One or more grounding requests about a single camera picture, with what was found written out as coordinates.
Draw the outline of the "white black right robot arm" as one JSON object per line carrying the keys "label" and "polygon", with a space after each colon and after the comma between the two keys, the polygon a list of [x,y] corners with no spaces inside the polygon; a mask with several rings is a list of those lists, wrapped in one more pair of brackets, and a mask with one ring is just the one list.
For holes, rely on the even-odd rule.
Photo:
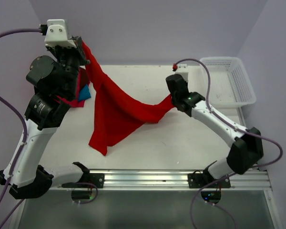
{"label": "white black right robot arm", "polygon": [[[264,156],[260,132],[255,127],[247,129],[231,119],[208,108],[206,99],[197,92],[189,92],[187,82],[179,74],[166,78],[172,97],[172,104],[178,111],[184,112],[214,131],[230,147],[226,158],[216,160],[203,170],[203,182],[207,187],[214,187],[220,178],[231,174],[244,174]],[[221,121],[212,111],[217,112]]]}

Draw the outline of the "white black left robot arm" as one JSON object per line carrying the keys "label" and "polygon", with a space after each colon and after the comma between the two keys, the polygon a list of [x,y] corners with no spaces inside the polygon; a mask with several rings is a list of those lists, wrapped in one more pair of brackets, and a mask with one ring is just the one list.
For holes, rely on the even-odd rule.
{"label": "white black left robot arm", "polygon": [[51,187],[72,184],[85,187],[90,181],[88,168],[79,162],[69,166],[46,168],[40,165],[44,150],[70,109],[68,102],[77,97],[80,68],[85,58],[80,36],[71,38],[74,46],[58,44],[47,49],[55,56],[38,56],[30,65],[26,80],[35,94],[25,111],[23,132],[26,140],[18,144],[9,165],[0,171],[0,184],[9,185],[15,199],[43,196]]}

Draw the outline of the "bright red t shirt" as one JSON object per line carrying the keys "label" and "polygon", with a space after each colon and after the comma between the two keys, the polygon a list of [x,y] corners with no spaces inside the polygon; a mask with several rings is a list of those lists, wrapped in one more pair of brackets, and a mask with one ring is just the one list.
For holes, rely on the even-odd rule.
{"label": "bright red t shirt", "polygon": [[103,72],[90,48],[85,43],[82,46],[86,59],[90,61],[85,69],[96,92],[94,130],[89,146],[105,156],[108,147],[121,142],[145,123],[158,123],[174,106],[171,96],[159,104],[135,100]]}

